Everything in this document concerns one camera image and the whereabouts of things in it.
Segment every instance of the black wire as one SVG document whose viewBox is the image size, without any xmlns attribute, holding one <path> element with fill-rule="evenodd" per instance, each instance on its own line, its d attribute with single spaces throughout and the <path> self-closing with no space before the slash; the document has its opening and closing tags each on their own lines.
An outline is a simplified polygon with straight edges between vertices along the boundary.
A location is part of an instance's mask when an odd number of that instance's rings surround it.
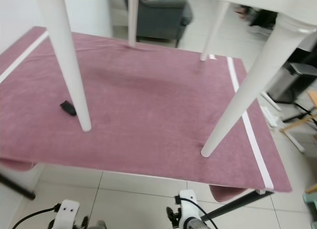
<svg viewBox="0 0 317 229">
<path fill-rule="evenodd" d="M 22 222 L 24 222 L 25 220 L 27 220 L 27 219 L 29 219 L 29 218 L 31 218 L 31 217 L 33 217 L 33 216 L 36 216 L 36 215 L 41 214 L 41 213 L 46 213 L 46 212 L 49 212 L 49 211 L 53 211 L 53 210 L 55 210 L 55 208 L 56 208 L 56 206 L 54 206 L 54 207 L 52 207 L 52 208 L 49 208 L 49 209 L 45 209 L 45 210 L 38 211 L 38 212 L 36 212 L 36 213 L 32 213 L 32 214 L 30 214 L 30 215 L 28 215 L 28 216 L 22 218 L 20 221 L 18 221 L 18 222 L 12 227 L 12 229 L 16 229 L 16 227 L 17 227 L 18 225 L 20 225 Z"/>
<path fill-rule="evenodd" d="M 208 216 L 208 214 L 201 208 L 201 206 L 199 206 L 197 203 L 193 202 L 192 200 L 190 199 L 187 199 L 187 198 L 179 198 L 179 200 L 182 200 L 182 201 L 187 201 L 187 202 L 190 202 L 192 204 L 194 204 L 196 207 L 199 208 L 200 211 L 203 212 L 203 214 L 209 219 L 209 221 L 211 221 L 212 225 L 214 226 L 215 229 L 218 229 L 218 227 L 216 226 L 216 224 L 213 222 L 213 220 Z"/>
</svg>

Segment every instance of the table leg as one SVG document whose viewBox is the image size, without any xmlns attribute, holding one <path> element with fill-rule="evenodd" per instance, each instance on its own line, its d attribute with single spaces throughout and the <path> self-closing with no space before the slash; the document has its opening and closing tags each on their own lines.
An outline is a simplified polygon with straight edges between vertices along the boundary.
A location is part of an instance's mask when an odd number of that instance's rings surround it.
<svg viewBox="0 0 317 229">
<path fill-rule="evenodd" d="M 137 34 L 139 0 L 129 0 L 129 46 L 134 47 Z"/>
<path fill-rule="evenodd" d="M 210 156 L 301 41 L 315 30 L 315 26 L 304 24 L 283 14 L 278 15 L 271 36 L 213 129 L 201 150 L 202 156 Z"/>
<path fill-rule="evenodd" d="M 231 203 L 228 203 L 216 210 L 213 210 L 212 212 L 208 213 L 208 217 L 210 217 L 211 219 L 214 219 L 216 217 L 219 217 L 223 214 L 229 213 L 235 209 L 241 208 L 243 206 L 246 206 L 250 203 L 253 203 L 257 200 L 260 200 L 262 198 L 265 198 L 269 195 L 273 194 L 272 192 L 265 192 L 264 194 L 259 194 L 256 191 L 253 191 L 249 194 L 246 194 L 244 196 L 242 196 L 241 198 L 238 198 L 234 201 L 232 201 Z M 206 222 L 208 221 L 208 218 L 206 216 L 202 216 L 202 221 Z"/>
<path fill-rule="evenodd" d="M 216 15 L 215 15 L 216 20 L 209 30 L 208 38 L 207 38 L 207 41 L 205 43 L 204 50 L 200 56 L 200 60 L 205 61 L 207 59 L 208 54 L 209 54 L 209 50 L 213 44 L 214 38 L 217 35 L 217 32 L 222 24 L 222 21 L 224 19 L 224 16 L 225 16 L 229 6 L 230 6 L 229 2 L 221 1 L 221 0 L 218 1 L 218 6 L 217 6 L 217 10 L 216 10 Z"/>
<path fill-rule="evenodd" d="M 38 0 L 61 72 L 83 131 L 91 122 L 64 0 Z"/>
<path fill-rule="evenodd" d="M 13 189 L 15 192 L 22 194 L 30 200 L 35 199 L 35 194 L 33 192 L 27 191 L 26 189 L 22 188 L 20 185 L 16 184 L 15 182 L 8 179 L 2 174 L 0 174 L 0 182 L 3 183 L 5 186 Z"/>
</svg>

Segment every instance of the floor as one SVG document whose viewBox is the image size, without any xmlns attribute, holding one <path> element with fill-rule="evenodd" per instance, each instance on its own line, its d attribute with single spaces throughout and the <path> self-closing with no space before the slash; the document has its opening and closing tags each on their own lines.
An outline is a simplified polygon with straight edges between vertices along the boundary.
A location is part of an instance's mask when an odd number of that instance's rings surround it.
<svg viewBox="0 0 317 229">
<path fill-rule="evenodd" d="M 180 48 L 201 51 L 207 37 L 209 23 L 214 13 L 214 3 L 210 0 L 189 0 L 194 11 L 194 22 L 188 27 Z M 126 38 L 126 28 L 116 27 L 115 37 Z M 225 18 L 219 37 L 211 49 L 211 54 L 242 58 L 249 69 L 265 44 L 266 37 L 248 32 L 246 22 L 240 20 L 231 8 Z M 173 47 L 172 42 L 143 40 L 142 42 Z M 300 104 L 309 107 L 306 94 L 299 99 Z M 290 116 L 298 112 L 292 106 L 281 105 L 283 113 Z M 296 147 L 276 130 L 272 135 L 291 181 L 292 193 L 277 193 L 237 209 L 215 219 L 219 229 L 309 229 L 311 216 L 302 200 L 304 189 L 315 183 L 311 165 L 316 164 L 317 141 L 315 130 L 305 125 L 292 132 L 306 148 L 301 154 Z M 30 201 L 21 215 L 24 217 L 35 211 L 52 207 L 63 199 L 80 202 L 76 223 L 81 224 L 89 215 L 90 225 L 104 220 L 108 229 L 171 229 L 165 208 L 176 209 L 173 196 L 182 189 L 193 189 L 199 204 L 211 211 L 221 207 L 215 202 L 208 185 L 189 181 L 147 177 L 131 174 L 103 172 L 62 166 L 46 166 L 36 187 L 37 197 Z M 23 223 L 24 229 L 47 228 L 54 219 L 54 213 L 46 213 Z"/>
</svg>

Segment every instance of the chair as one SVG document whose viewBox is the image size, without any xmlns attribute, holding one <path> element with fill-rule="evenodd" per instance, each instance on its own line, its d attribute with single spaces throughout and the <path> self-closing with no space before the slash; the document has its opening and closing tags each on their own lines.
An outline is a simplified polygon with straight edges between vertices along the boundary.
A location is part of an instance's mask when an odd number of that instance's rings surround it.
<svg viewBox="0 0 317 229">
<path fill-rule="evenodd" d="M 137 41 L 142 37 L 176 40 L 178 47 L 193 14 L 187 0 L 139 0 Z"/>
</svg>

